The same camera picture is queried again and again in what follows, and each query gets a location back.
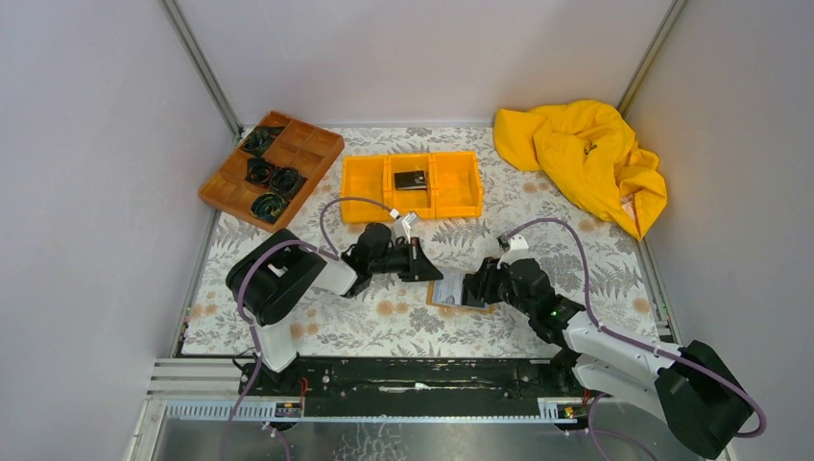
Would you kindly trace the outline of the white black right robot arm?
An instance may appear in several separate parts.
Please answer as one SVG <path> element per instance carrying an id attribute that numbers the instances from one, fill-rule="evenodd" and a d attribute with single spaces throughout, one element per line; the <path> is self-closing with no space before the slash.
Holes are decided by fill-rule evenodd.
<path id="1" fill-rule="evenodd" d="M 537 336 L 560 347 L 552 386 L 573 396 L 587 388 L 609 394 L 664 422 L 675 438 L 706 459 L 717 457 L 754 414 L 747 395 L 707 344 L 649 343 L 592 321 L 587 308 L 557 293 L 531 258 L 511 264 L 487 257 L 467 274 L 464 295 L 507 303 L 528 318 Z"/>

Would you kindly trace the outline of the yellow leather card holder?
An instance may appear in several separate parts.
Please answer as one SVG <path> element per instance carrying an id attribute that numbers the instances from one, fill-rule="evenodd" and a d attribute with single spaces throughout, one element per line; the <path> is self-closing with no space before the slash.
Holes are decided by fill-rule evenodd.
<path id="1" fill-rule="evenodd" d="M 464 285 L 467 272 L 459 269 L 440 268 L 443 277 L 431 280 L 428 285 L 427 303 L 437 307 L 459 308 L 480 313 L 492 313 L 494 306 L 476 301 Z"/>

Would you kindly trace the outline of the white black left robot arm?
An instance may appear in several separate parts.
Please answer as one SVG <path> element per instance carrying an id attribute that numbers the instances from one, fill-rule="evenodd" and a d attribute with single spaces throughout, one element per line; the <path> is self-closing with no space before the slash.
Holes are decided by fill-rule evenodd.
<path id="1" fill-rule="evenodd" d="M 390 227 L 372 223 L 340 256 L 319 252 L 286 229 L 239 260 L 227 273 L 226 286 L 238 314 L 250 325 L 263 369 L 261 382 L 277 395 L 292 391 L 298 349 L 291 338 L 289 314 L 311 288 L 343 298 L 365 291 L 375 275 L 394 274 L 402 282 L 443 279 L 416 237 L 394 236 Z"/>

